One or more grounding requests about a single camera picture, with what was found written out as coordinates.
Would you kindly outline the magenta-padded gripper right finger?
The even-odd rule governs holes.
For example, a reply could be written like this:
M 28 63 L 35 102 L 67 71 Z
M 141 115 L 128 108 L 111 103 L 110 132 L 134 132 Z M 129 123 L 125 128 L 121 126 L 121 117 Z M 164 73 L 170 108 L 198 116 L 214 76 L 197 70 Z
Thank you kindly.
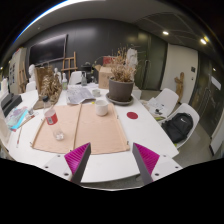
M 145 185 L 182 169 L 167 154 L 159 155 L 140 144 L 134 143 L 132 152 Z

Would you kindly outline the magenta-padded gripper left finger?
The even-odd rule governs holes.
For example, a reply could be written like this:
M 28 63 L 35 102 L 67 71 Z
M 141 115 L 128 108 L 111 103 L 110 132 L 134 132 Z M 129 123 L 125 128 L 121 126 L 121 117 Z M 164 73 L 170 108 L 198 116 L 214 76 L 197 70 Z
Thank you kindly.
M 43 169 L 65 180 L 80 184 L 90 154 L 91 144 L 86 143 L 65 155 L 56 154 L 43 166 Z

